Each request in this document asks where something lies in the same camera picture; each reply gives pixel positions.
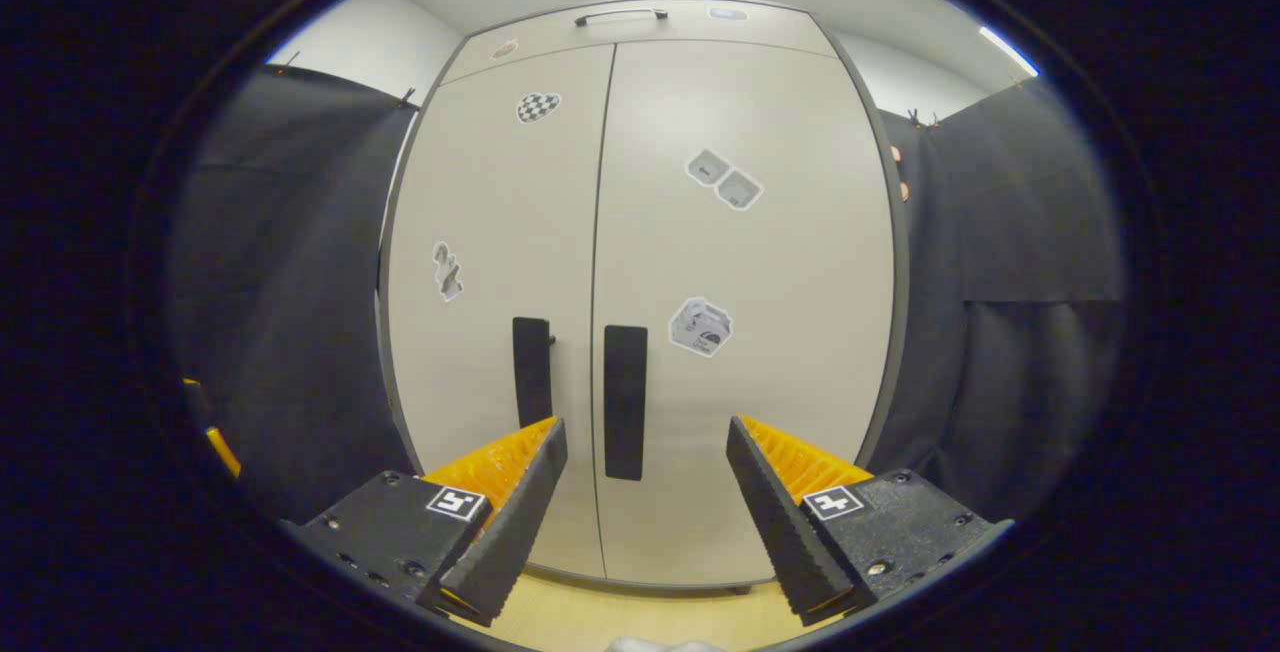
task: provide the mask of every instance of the ceiling light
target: ceiling light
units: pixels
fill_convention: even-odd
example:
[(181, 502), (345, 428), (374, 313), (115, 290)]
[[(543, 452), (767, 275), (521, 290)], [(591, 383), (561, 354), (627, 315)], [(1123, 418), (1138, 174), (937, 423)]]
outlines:
[(1020, 65), (1020, 68), (1025, 69), (1027, 74), (1030, 74), (1032, 77), (1039, 77), (1039, 73), (1036, 72), (1036, 68), (1032, 67), (1032, 63), (1029, 63), (1027, 58), (1024, 58), (1023, 55), (1019, 55), (1018, 50), (1010, 47), (1009, 42), (1001, 40), (1001, 37), (998, 37), (995, 32), (987, 29), (986, 27), (979, 28), (978, 32), (980, 32), (983, 37), (991, 40), (993, 45), (1004, 50), (1006, 55), (1014, 58), (1014, 61), (1016, 61)]

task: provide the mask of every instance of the cabinet door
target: cabinet door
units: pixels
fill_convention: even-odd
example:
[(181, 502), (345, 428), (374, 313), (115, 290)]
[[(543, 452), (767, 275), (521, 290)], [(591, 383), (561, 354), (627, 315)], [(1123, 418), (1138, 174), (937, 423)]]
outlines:
[[(749, 208), (686, 173), (703, 150), (762, 187)], [(838, 60), (728, 42), (618, 45), (593, 329), (611, 579), (773, 576), (724, 459), (730, 419), (749, 415), (854, 460), (888, 347), (888, 200), (867, 111)], [(668, 339), (695, 297), (731, 323), (709, 357)], [(649, 329), (639, 480), (607, 475), (608, 325)]]
[[(530, 561), (586, 575), (603, 574), (589, 351), (612, 54), (563, 51), (436, 90), (396, 200), (385, 288), (396, 387), (426, 471), (520, 428), (512, 318), (549, 320), (552, 401), (570, 453)], [(517, 108), (530, 94), (559, 100), (522, 122)], [(448, 301), (434, 260), (442, 242), (462, 286)]]

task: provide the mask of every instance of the wooden floor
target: wooden floor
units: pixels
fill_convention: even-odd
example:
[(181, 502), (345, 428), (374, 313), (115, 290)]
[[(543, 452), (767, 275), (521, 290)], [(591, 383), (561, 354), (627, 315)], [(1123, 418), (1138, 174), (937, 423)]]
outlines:
[(552, 652), (604, 652), (613, 639), (636, 637), (680, 644), (700, 640), (739, 652), (813, 632), (791, 615), (777, 582), (746, 594), (716, 591), (648, 591), (568, 580), (526, 570), (502, 615), (485, 634)]

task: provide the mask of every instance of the checkered sticker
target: checkered sticker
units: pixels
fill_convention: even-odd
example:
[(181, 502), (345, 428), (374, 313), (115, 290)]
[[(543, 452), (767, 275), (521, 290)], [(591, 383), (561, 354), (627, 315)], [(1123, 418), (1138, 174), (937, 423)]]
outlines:
[(559, 95), (554, 92), (525, 95), (525, 100), (520, 100), (520, 105), (516, 108), (516, 115), (520, 118), (520, 122), (532, 124), (556, 111), (559, 106)]

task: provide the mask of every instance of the white wall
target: white wall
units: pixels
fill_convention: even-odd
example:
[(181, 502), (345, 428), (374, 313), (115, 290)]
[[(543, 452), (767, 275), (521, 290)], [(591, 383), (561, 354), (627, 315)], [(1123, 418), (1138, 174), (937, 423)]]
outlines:
[(462, 41), (461, 33), (408, 0), (343, 0), (284, 42), (269, 64), (315, 69), (404, 96), (421, 105)]
[(877, 108), (893, 114), (908, 117), (906, 110), (919, 109), (922, 122), (933, 122), (934, 114), (942, 119), (998, 91), (983, 91), (960, 74), (865, 37), (845, 32), (836, 32), (836, 37)]

